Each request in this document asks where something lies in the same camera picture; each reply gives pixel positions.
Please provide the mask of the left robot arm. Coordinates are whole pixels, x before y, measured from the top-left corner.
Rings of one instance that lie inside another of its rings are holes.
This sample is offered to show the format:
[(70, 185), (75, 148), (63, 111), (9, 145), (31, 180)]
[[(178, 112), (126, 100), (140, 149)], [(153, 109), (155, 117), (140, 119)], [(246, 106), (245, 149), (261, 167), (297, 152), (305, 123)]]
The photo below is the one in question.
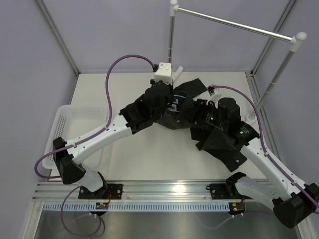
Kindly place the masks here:
[(152, 81), (144, 94), (121, 109), (106, 126), (71, 140), (56, 138), (53, 141), (53, 159), (63, 184), (77, 183), (95, 198), (103, 198), (107, 193), (104, 177), (85, 166), (84, 161), (105, 146), (152, 126), (162, 118), (172, 100), (171, 84)]

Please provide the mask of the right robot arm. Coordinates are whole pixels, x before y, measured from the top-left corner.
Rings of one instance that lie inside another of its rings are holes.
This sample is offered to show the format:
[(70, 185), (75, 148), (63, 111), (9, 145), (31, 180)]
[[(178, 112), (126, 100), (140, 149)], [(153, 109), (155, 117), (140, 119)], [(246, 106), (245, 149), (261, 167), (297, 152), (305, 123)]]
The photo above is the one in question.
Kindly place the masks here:
[(316, 211), (319, 187), (296, 176), (266, 147), (262, 132), (241, 120), (240, 107), (233, 98), (221, 98), (217, 104), (197, 100), (191, 137), (198, 142), (199, 150), (224, 163), (250, 160), (271, 183), (266, 186), (237, 172), (226, 179), (229, 197), (254, 199), (273, 210), (276, 218), (291, 229)]

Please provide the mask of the blue wire hanger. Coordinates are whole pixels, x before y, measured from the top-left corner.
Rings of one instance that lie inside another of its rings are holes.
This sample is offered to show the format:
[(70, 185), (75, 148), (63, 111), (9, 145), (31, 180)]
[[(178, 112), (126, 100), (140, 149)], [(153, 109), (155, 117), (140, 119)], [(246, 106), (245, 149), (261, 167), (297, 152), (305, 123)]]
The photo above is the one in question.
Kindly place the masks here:
[(186, 94), (178, 93), (173, 95), (173, 101), (170, 106), (170, 110), (173, 113), (178, 113), (182, 110), (182, 107), (186, 101)]

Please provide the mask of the black pinstripe shirt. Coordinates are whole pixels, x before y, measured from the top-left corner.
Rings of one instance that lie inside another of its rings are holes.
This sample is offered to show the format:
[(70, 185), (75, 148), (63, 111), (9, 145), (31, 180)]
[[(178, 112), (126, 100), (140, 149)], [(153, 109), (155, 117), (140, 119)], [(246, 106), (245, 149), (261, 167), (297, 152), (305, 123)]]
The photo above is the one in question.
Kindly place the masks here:
[(254, 137), (253, 129), (241, 120), (240, 107), (233, 98), (220, 98), (208, 106), (212, 112), (212, 123), (209, 129), (191, 126), (194, 98), (207, 91), (202, 81), (197, 78), (174, 88), (173, 93), (186, 94), (186, 101), (178, 113), (165, 111), (158, 124), (172, 129), (190, 130), (191, 139), (197, 142), (198, 150), (206, 151), (223, 162), (229, 171), (235, 171), (247, 158), (240, 152)]

